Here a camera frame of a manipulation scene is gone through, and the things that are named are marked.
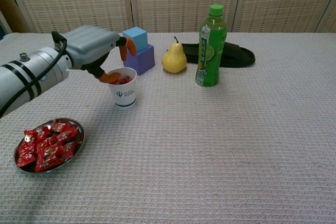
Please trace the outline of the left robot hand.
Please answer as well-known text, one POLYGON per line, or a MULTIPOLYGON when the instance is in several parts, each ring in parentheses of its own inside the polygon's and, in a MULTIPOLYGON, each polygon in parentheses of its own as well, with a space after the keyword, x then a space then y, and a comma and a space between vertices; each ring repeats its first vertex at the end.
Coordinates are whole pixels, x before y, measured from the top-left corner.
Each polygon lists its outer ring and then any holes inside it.
POLYGON ((101 68, 113 48, 119 48, 122 61, 126 61, 128 53, 137 54, 131 38, 107 28, 84 25, 63 36, 67 40, 66 54, 70 57, 71 69, 86 70, 102 83, 113 83, 120 78, 119 74, 108 74, 101 68))

